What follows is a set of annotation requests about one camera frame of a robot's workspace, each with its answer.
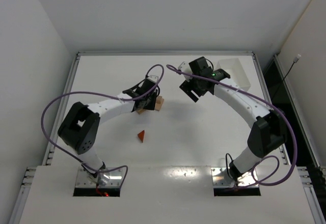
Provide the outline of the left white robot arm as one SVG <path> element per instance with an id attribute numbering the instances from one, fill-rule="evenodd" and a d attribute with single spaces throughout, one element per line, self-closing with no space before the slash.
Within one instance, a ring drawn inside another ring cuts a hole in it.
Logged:
<path id="1" fill-rule="evenodd" d="M 148 76 L 120 93 L 117 100 L 107 99 L 91 104 L 76 102 L 72 105 L 58 129 L 58 136 L 86 164 L 84 169 L 90 176 L 97 178 L 98 171 L 106 168 L 93 148 L 99 126 L 122 114 L 140 109 L 154 110 L 158 89 L 148 91 L 157 84 L 157 80 L 157 76 Z"/>

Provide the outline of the light wood block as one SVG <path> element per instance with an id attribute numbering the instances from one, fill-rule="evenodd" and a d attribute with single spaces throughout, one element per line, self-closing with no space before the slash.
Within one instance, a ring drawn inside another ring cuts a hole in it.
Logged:
<path id="1" fill-rule="evenodd" d="M 164 99 L 162 96 L 158 96 L 156 98 L 156 102 L 155 102 L 155 107 L 154 107 L 154 110 L 155 111 L 160 111 L 161 110 L 161 107 L 163 105 L 163 102 L 164 102 Z"/>

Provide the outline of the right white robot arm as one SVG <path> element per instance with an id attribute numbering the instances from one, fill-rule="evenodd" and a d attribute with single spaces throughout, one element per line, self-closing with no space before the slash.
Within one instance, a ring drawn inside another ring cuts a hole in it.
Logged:
<path id="1" fill-rule="evenodd" d="M 286 142 L 287 126 L 280 114 L 242 94 L 241 88 L 225 70 L 213 70 L 204 57 L 190 63 L 183 62 L 178 70 L 184 72 L 185 77 L 180 88 L 194 102 L 210 92 L 234 109 L 251 129 L 247 147 L 229 164 L 231 179 L 237 180 Z"/>

